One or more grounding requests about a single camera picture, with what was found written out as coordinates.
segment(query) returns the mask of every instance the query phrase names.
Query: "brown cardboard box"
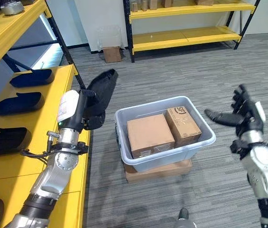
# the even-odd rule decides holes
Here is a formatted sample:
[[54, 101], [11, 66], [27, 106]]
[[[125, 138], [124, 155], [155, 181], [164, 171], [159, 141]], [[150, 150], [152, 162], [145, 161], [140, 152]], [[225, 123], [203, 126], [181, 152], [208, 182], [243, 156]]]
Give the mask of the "brown cardboard box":
[[214, 4], [214, 0], [195, 0], [197, 5], [204, 6], [212, 6]]
[[149, 0], [149, 9], [157, 10], [157, 0]]
[[173, 0], [162, 0], [161, 4], [164, 8], [171, 7], [173, 4]]
[[121, 54], [119, 47], [104, 47], [103, 52], [106, 63], [121, 62]]
[[191, 160], [183, 160], [173, 164], [161, 166], [145, 172], [137, 172], [132, 166], [124, 164], [125, 176], [129, 183], [152, 178], [172, 177], [187, 174], [192, 169]]
[[142, 9], [142, 11], [147, 11], [148, 10], [148, 0], [143, 0], [142, 1], [141, 9]]
[[134, 159], [174, 147], [175, 141], [163, 114], [130, 120], [127, 127]]
[[166, 121], [175, 139], [175, 148], [195, 143], [201, 131], [184, 107], [169, 108]]

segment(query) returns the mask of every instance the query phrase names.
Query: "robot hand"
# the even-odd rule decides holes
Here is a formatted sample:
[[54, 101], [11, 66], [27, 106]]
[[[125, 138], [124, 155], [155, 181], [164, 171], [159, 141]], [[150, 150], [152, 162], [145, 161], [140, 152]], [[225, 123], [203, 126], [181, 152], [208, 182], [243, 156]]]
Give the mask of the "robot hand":
[[206, 109], [205, 114], [214, 122], [236, 127], [239, 139], [230, 146], [232, 153], [240, 154], [240, 160], [248, 172], [248, 182], [253, 188], [261, 212], [261, 227], [268, 228], [268, 142], [263, 139], [266, 120], [260, 102], [253, 102], [240, 85], [231, 106], [233, 113], [219, 113]]

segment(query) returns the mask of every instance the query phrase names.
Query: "clear plastic bin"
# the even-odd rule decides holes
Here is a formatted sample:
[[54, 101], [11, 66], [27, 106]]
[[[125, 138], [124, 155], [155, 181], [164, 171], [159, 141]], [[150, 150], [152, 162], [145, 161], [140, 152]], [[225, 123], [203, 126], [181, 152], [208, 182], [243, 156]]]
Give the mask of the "clear plastic bin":
[[[168, 108], [184, 106], [200, 128], [202, 135], [198, 142], [164, 151], [150, 156], [133, 159], [128, 139], [127, 121], [151, 115], [165, 114]], [[122, 108], [115, 113], [116, 134], [125, 164], [133, 166], [138, 172], [144, 172], [159, 166], [190, 159], [199, 148], [210, 145], [216, 141], [213, 130], [209, 127], [193, 103], [186, 96], [177, 96], [161, 101]]]
[[103, 26], [97, 29], [98, 50], [109, 47], [121, 47], [124, 49], [121, 29], [118, 25]]

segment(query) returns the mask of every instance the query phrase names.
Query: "shelf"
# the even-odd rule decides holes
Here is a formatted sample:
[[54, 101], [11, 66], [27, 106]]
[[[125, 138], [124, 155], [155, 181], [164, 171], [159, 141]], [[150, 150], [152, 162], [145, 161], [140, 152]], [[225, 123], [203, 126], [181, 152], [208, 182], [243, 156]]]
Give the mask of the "shelf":
[[[61, 96], [70, 89], [75, 75], [74, 65], [51, 68], [55, 80], [49, 85], [31, 88], [14, 88], [7, 84], [0, 95], [0, 101], [15, 97], [16, 92], [41, 92], [46, 99], [44, 106], [35, 112], [17, 115], [0, 116], [0, 128], [26, 127], [32, 133], [32, 140], [28, 146], [32, 153], [42, 153], [46, 150], [47, 131], [57, 129], [56, 116]], [[40, 173], [43, 163], [20, 154], [0, 156], [0, 179]]]
[[175, 0], [172, 7], [164, 8], [158, 3], [156, 10], [130, 12], [129, 21], [134, 19], [164, 17], [180, 14], [213, 13], [238, 10], [250, 10], [254, 13], [255, 6], [241, 0], [215, 0], [212, 6], [196, 5], [194, 0]]
[[[90, 131], [83, 131], [79, 140], [89, 145]], [[50, 216], [49, 228], [82, 228], [87, 174], [88, 154], [79, 156], [79, 163], [74, 169], [71, 180], [58, 200]], [[0, 179], [0, 199], [4, 202], [4, 215], [0, 228], [5, 227], [19, 213], [38, 174]]]
[[0, 59], [43, 12], [51, 17], [45, 0], [37, 0], [24, 8], [24, 12], [13, 16], [5, 16], [0, 11]]
[[226, 26], [190, 28], [133, 35], [133, 53], [137, 51], [172, 48], [186, 45], [239, 41], [241, 36]]

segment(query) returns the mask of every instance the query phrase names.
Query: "gray carpet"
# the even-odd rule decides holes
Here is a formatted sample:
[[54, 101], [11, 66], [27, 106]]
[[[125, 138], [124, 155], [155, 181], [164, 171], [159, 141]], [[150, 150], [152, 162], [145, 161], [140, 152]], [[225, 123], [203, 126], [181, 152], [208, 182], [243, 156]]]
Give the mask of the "gray carpet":
[[[122, 62], [106, 64], [103, 54], [86, 47], [71, 50], [88, 84], [104, 70], [119, 73], [104, 126], [93, 133], [86, 228], [172, 228], [186, 207], [200, 228], [258, 228], [257, 201], [239, 157], [229, 145], [233, 128], [211, 123], [205, 108], [230, 111], [233, 90], [245, 83], [260, 100], [266, 115], [268, 140], [268, 34], [248, 35], [239, 49], [233, 43], [206, 44], [137, 54], [128, 51]], [[74, 80], [73, 88], [78, 88]], [[205, 117], [217, 141], [193, 158], [192, 171], [183, 176], [128, 184], [118, 150], [114, 113], [121, 108], [173, 96], [189, 97]]]

